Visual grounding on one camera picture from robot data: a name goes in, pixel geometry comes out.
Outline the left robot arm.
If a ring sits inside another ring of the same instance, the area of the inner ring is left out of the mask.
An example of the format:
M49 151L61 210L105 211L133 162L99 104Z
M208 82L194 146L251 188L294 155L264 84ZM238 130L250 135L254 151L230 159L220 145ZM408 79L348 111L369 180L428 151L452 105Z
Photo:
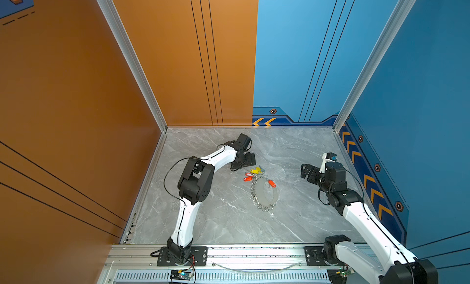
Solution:
M210 194L215 172L227 164L231 171L255 165L255 154L249 152L251 146L251 138L241 133L236 140L219 145L215 152L207 156L184 159L187 163L177 183L179 214L175 230L166 244L171 261L185 264L191 257L197 214L202 202Z

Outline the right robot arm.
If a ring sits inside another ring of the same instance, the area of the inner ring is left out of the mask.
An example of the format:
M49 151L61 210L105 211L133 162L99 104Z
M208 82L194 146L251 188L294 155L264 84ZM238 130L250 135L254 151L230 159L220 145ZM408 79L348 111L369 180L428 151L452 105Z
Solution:
M437 268L427 259L418 259L404 247L372 214L364 199L349 189L346 169L327 159L322 166L301 165L301 177L317 185L328 198L328 205L366 241L375 258L360 251L345 235L329 236L324 241L323 260L332 266L349 266L370 284L436 284Z

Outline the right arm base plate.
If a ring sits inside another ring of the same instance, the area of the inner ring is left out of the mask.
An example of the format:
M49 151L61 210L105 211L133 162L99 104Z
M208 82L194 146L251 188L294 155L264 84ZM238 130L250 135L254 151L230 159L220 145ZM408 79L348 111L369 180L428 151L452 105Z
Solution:
M305 246L304 247L305 260L307 266L328 266L326 257L323 253L323 247L320 246Z

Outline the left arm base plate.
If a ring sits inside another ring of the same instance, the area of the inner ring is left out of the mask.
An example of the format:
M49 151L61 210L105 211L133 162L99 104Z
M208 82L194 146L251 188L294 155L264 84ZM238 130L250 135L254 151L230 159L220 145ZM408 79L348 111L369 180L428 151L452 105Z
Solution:
M159 253L157 265L162 267L170 266L206 266L208 259L208 248L206 246L191 246L189 248L177 248L171 250L163 247Z

